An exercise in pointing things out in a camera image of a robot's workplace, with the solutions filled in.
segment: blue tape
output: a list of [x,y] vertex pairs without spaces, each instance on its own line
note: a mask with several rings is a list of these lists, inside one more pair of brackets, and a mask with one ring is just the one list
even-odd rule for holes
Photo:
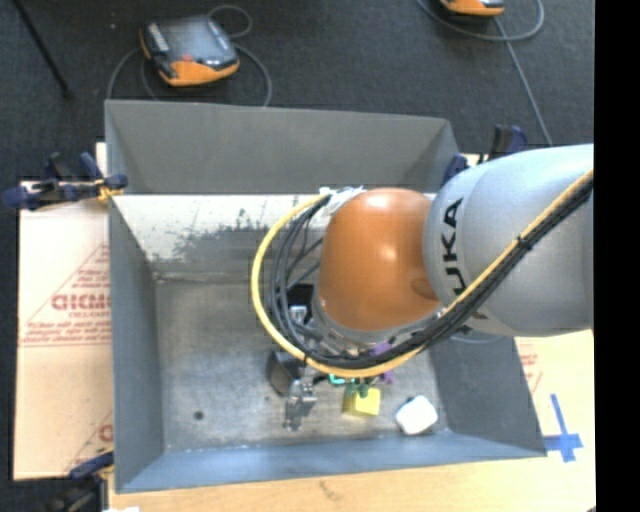
[[576,460],[574,450],[576,448],[582,448],[583,444],[578,434],[569,434],[567,426],[564,423],[564,417],[562,416],[562,410],[560,409],[560,403],[558,397],[555,394],[551,394],[551,403],[553,410],[556,413],[556,419],[560,425],[560,435],[556,436],[544,436],[544,445],[547,451],[559,451],[562,455],[563,462],[573,462]]

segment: white object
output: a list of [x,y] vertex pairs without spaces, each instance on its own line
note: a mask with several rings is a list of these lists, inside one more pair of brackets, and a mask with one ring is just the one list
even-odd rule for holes
[[420,434],[438,421],[435,407],[423,395],[404,404],[396,412],[396,422],[407,435]]
[[345,187],[340,190],[333,190],[329,187],[321,187],[320,194],[331,194],[331,199],[326,206],[326,215],[334,215],[347,201],[353,199],[364,192],[364,187]]

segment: orange and black device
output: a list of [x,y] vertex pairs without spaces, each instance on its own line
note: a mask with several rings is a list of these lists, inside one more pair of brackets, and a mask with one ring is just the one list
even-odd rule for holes
[[145,56],[173,87],[207,84],[240,64],[227,33],[209,16],[158,19],[140,29]]
[[488,19],[504,12],[502,0],[439,0],[453,16]]

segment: bin floor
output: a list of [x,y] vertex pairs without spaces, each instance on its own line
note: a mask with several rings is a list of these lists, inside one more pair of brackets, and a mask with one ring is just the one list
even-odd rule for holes
[[[164,441],[167,451],[298,444],[399,434],[394,414],[422,394],[441,411],[428,352],[380,382],[380,413],[342,413],[343,387],[315,386],[318,402],[297,431],[283,428],[285,402],[269,384],[275,343],[260,325],[247,283],[156,280]],[[440,413],[438,431],[446,427]]]

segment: black carpet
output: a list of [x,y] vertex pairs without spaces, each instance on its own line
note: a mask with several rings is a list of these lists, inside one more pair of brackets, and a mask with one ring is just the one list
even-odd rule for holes
[[[272,106],[441,117],[451,122],[460,150],[472,153],[489,150],[497,124],[519,126],[532,147],[594,141],[594,0],[544,3],[542,27],[510,46],[456,32],[416,0],[229,3],[253,19],[251,32],[236,42],[268,71]],[[505,3],[499,25],[458,26],[484,39],[501,35],[500,29],[516,36],[535,27],[536,0]],[[83,151],[93,151],[104,135],[108,94],[244,105],[267,97],[261,68],[246,53],[231,78],[179,92],[163,85],[141,52],[130,53],[144,21],[205,14],[220,2],[21,4],[72,97],[62,94],[14,1],[0,0],[0,190],[40,177],[54,151],[70,165]],[[230,33],[244,27],[236,11],[216,19]],[[0,219],[0,511],[28,512],[68,482],[11,481],[17,226],[11,212]],[[47,265],[46,248],[42,257]]]

